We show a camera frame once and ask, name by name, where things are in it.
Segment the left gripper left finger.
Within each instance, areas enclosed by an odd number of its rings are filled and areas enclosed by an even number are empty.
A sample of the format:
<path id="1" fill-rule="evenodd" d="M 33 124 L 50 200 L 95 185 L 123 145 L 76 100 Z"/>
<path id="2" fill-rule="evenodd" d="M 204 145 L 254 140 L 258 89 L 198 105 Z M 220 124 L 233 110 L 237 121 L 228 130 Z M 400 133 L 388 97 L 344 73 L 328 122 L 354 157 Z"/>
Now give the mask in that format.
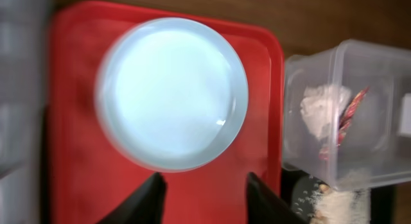
<path id="1" fill-rule="evenodd" d="M 161 224 L 166 190 L 164 177 L 154 173 L 98 224 Z"/>

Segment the white tissue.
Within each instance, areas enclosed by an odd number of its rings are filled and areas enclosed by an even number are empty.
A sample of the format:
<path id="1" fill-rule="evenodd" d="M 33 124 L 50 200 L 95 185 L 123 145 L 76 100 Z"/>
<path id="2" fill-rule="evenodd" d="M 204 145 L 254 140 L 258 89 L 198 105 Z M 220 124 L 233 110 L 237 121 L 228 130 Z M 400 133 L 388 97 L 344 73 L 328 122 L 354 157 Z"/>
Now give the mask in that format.
<path id="1" fill-rule="evenodd" d="M 301 116 L 309 133 L 318 141 L 329 136 L 332 105 L 338 105 L 338 116 L 341 116 L 351 100 L 351 94 L 350 89 L 338 85 L 306 87 L 300 103 Z"/>

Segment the light blue plate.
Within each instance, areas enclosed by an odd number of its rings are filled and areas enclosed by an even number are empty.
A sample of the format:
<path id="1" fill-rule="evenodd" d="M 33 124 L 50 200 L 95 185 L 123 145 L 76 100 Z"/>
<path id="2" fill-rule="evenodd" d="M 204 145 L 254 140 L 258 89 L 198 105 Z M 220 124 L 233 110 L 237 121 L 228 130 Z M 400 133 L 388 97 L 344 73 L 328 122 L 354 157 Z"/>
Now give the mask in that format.
<path id="1" fill-rule="evenodd" d="M 143 22 L 115 41 L 96 75 L 96 116 L 115 149 L 162 172 L 221 155 L 249 104 L 244 66 L 216 30 L 191 19 Z"/>

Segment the red snack wrapper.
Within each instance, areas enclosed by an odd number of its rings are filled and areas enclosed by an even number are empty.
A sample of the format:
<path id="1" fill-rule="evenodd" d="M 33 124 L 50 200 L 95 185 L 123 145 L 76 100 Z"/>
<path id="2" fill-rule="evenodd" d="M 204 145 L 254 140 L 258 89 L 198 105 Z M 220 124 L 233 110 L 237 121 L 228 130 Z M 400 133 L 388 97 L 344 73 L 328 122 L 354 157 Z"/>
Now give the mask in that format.
<path id="1" fill-rule="evenodd" d="M 338 137 L 337 137 L 337 147 L 339 147 L 344 140 L 347 130 L 351 126 L 352 118 L 354 117 L 354 113 L 358 108 L 359 104 L 364 99 L 365 95 L 367 94 L 369 88 L 365 88 L 361 90 L 355 97 L 351 98 L 348 106 L 346 106 L 345 110 L 343 111 L 342 115 L 339 116 L 338 120 Z"/>

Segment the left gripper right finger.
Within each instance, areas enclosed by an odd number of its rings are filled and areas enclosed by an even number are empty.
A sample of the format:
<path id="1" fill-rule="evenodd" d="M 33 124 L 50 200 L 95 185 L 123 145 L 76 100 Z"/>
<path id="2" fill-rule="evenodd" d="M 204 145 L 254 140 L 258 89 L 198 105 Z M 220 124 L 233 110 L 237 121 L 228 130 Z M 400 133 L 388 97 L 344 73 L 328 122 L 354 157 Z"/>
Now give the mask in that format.
<path id="1" fill-rule="evenodd" d="M 253 172 L 247 174 L 248 224 L 306 224 Z"/>

